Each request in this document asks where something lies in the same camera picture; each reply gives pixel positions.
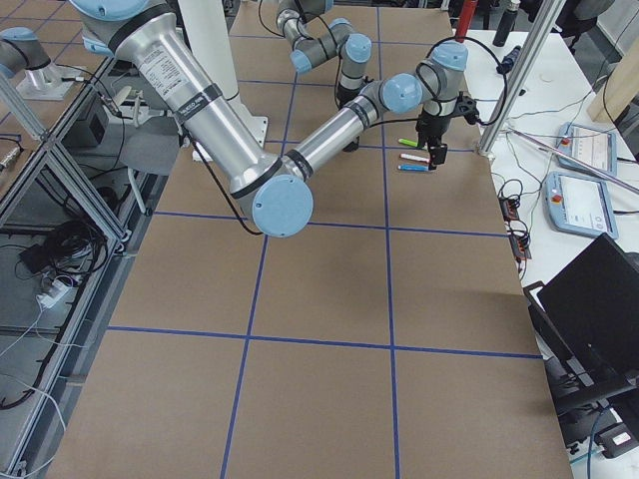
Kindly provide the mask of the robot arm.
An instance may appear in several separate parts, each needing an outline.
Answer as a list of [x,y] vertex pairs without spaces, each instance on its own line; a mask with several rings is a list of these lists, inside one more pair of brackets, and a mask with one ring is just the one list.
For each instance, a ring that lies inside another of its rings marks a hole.
[[357,32],[344,18],[325,24],[326,33],[312,37],[307,29],[311,20],[322,21],[332,1],[280,1],[276,25],[292,47],[290,59],[299,75],[337,58],[339,67],[334,100],[341,108],[353,100],[366,84],[365,71],[371,57],[372,42]]
[[328,1],[283,1],[276,24],[292,46],[291,60],[305,73],[341,57],[337,113],[295,148],[281,156],[263,149],[222,90],[214,83],[177,32],[177,19],[164,1],[78,1],[85,46],[134,64],[192,138],[229,180],[231,196],[260,234],[285,238],[309,222],[314,199],[309,178],[383,114],[419,109],[425,123],[419,141],[430,165],[440,165],[442,141],[459,113],[459,86],[468,51],[464,44],[436,44],[411,73],[382,81],[363,78],[369,39],[338,19],[325,35],[309,36],[306,24],[331,8]]

